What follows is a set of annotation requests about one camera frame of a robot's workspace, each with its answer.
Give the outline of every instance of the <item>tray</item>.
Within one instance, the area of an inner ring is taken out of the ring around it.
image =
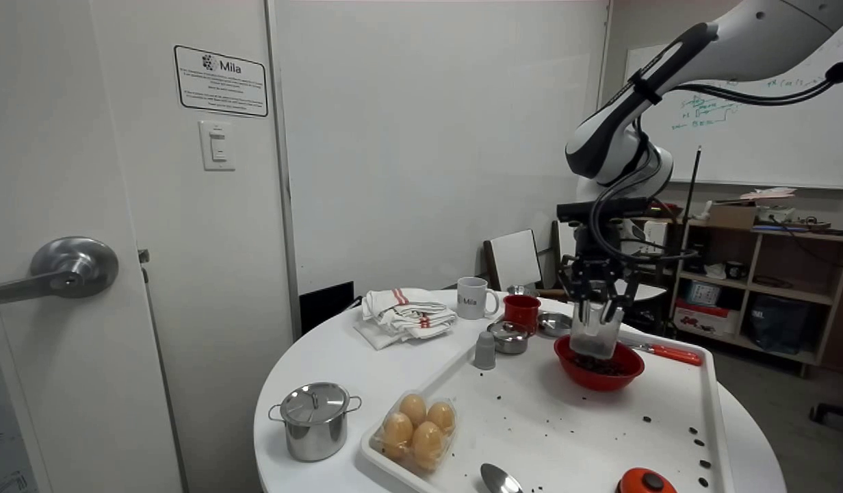
[[[374,465],[389,491],[481,491],[478,465],[507,468],[526,491],[614,493],[627,468],[653,468],[679,493],[730,493],[722,446],[722,410],[708,350],[636,328],[622,332],[645,371],[622,391],[589,391],[559,367],[552,339],[534,338],[528,353],[499,357],[495,371],[477,371],[460,357],[422,395],[451,401],[458,430],[451,450],[429,477],[415,477],[372,450],[378,424],[358,457]],[[700,365],[649,353],[653,345],[685,347]]]

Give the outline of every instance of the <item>floor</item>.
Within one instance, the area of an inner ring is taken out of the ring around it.
[[[843,375],[812,371],[803,379],[748,357],[714,357],[722,387],[770,435],[789,493],[843,493],[843,419],[831,417],[827,427],[808,419],[820,401],[843,405]]]

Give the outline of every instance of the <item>door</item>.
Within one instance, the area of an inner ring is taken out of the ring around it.
[[[0,304],[0,493],[181,491],[88,0],[0,0],[0,283],[39,246],[118,251],[92,298]]]

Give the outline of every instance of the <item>sign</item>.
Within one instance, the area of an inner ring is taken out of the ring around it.
[[[263,63],[176,43],[176,72],[183,106],[269,115]]]

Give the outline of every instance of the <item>white wall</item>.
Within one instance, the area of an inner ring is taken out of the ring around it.
[[[172,46],[269,67],[263,4],[96,0],[92,24],[137,238],[153,256],[188,488],[247,491],[252,405],[294,327],[274,119],[183,109]],[[202,173],[200,119],[233,126],[235,173]]]
[[[270,4],[300,293],[444,288],[526,227],[548,246],[608,4]]]
[[[625,84],[625,63],[629,49],[668,43],[690,24],[718,19],[734,4],[737,0],[614,0],[606,95],[616,94]],[[734,198],[742,191],[748,191],[748,186],[697,186],[692,212],[700,212],[700,205],[711,198]],[[685,195],[685,184],[671,184],[663,191],[663,201],[685,204]],[[798,201],[793,201],[793,205],[843,227],[843,191],[798,190]]]

